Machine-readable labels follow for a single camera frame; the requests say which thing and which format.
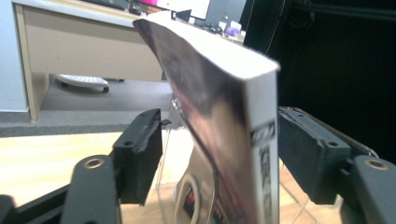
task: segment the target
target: keyboard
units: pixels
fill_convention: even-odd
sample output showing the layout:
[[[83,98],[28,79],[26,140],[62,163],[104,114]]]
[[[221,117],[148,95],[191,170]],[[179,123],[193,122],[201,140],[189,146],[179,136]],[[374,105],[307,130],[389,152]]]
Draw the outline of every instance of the keyboard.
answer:
[[[115,8],[118,10],[125,10],[124,7],[114,4],[114,3],[109,3],[106,0],[81,0],[83,2],[88,2],[88,3],[93,3],[99,6],[103,6],[103,7],[111,7],[111,8]]]

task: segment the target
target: monitor screen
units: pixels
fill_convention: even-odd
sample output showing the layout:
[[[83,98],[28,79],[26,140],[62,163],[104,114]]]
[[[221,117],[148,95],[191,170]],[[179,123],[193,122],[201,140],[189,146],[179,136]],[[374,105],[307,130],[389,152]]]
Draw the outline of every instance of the monitor screen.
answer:
[[[138,3],[160,7],[173,11],[191,9],[191,15],[199,19],[206,19],[210,0],[137,0]]]

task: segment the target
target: beige desk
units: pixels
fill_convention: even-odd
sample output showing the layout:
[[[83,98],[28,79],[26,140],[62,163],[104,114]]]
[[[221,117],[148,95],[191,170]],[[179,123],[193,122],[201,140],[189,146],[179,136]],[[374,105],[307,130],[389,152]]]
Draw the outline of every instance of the beige desk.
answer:
[[[31,119],[48,74],[161,81],[162,69],[127,12],[78,0],[12,0]]]
[[[0,194],[11,195],[16,205],[22,205],[58,189],[69,183],[78,161],[91,155],[108,154],[119,136],[120,133],[87,133],[0,138]],[[173,164],[180,172],[181,163],[186,160],[180,159],[183,155],[179,152],[174,155]],[[163,176],[171,175],[174,174],[163,173]],[[287,170],[282,171],[280,179],[280,223],[341,223],[340,202],[332,206],[315,205],[307,200]],[[164,197],[166,195],[171,192],[162,194],[162,199],[169,203],[160,206],[153,186],[146,206],[123,205],[123,223],[163,223],[162,212],[166,212],[167,217],[173,214],[172,199]]]

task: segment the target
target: gray carpet floor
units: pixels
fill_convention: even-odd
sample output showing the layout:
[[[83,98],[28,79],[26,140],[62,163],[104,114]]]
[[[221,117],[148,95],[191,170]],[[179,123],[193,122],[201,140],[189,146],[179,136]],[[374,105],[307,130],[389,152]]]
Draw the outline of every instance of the gray carpet floor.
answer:
[[[172,90],[167,82],[108,79],[110,91],[101,88],[63,88],[49,77],[49,91],[38,114],[0,112],[0,137],[123,131],[134,118],[160,108],[167,119]]]

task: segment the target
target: wooden table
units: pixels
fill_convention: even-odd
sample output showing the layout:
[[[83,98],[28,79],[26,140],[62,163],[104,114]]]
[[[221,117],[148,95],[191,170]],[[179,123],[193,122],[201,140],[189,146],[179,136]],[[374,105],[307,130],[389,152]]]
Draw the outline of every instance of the wooden table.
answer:
[[[49,74],[162,81],[162,69],[134,30],[136,15],[78,0],[12,0],[31,119]]]
[[[87,133],[0,138],[0,193],[13,196],[18,206],[58,189],[69,183],[78,161],[91,155],[108,154],[119,136],[120,133]],[[175,150],[176,143],[169,144],[169,148]],[[179,172],[169,174],[164,170],[163,176],[170,178],[180,175],[180,167],[187,164],[185,158],[189,157],[189,151],[168,153],[170,157],[167,159],[177,161],[174,165]],[[286,168],[280,174],[280,181],[280,223],[292,223],[299,214],[295,223],[341,223],[340,200],[332,206],[309,202]],[[135,204],[121,206],[123,223],[159,224],[164,223],[165,218],[172,219],[173,189],[166,191],[166,188],[160,188],[160,205],[156,182],[157,178],[144,207]]]

